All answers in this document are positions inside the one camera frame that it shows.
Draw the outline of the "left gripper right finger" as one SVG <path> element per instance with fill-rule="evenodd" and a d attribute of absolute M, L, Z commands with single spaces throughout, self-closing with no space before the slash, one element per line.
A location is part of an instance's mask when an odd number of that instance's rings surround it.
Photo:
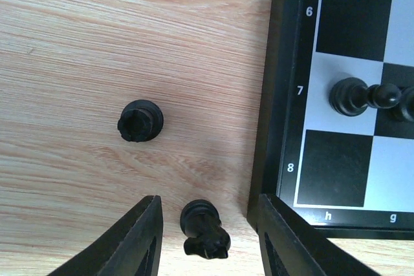
<path fill-rule="evenodd" d="M 258 198 L 257 234 L 265 275 L 378 275 L 274 195 Z"/>

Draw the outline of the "black pawn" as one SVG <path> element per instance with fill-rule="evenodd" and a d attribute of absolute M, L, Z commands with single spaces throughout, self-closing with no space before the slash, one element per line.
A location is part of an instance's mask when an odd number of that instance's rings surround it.
<path fill-rule="evenodd" d="M 398 121 L 413 123 L 413 86 L 401 90 L 401 98 L 393 108 L 393 116 Z"/>

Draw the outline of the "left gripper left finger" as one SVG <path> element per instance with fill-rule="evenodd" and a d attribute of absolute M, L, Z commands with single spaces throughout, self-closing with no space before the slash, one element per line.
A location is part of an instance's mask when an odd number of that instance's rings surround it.
<path fill-rule="evenodd" d="M 162 203 L 145 196 L 104 234 L 51 275 L 157 275 Z"/>

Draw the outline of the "black piece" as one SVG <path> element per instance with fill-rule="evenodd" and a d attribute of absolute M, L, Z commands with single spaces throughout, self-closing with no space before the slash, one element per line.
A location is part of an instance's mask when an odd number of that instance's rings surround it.
<path fill-rule="evenodd" d="M 337 82 L 329 92 L 329 103 L 338 113 L 345 116 L 359 116 L 368 107 L 374 109 L 391 109 L 396 107 L 401 98 L 401 89 L 391 83 L 368 86 L 355 77 Z"/>
<path fill-rule="evenodd" d="M 198 199 L 185 205 L 180 214 L 180 228 L 187 237 L 184 241 L 186 255 L 207 260 L 228 258 L 231 238 L 210 201 Z"/>
<path fill-rule="evenodd" d="M 123 109 L 117 129 L 127 142 L 147 142 L 160 134 L 163 125 L 164 116 L 158 105 L 149 100 L 135 100 Z"/>

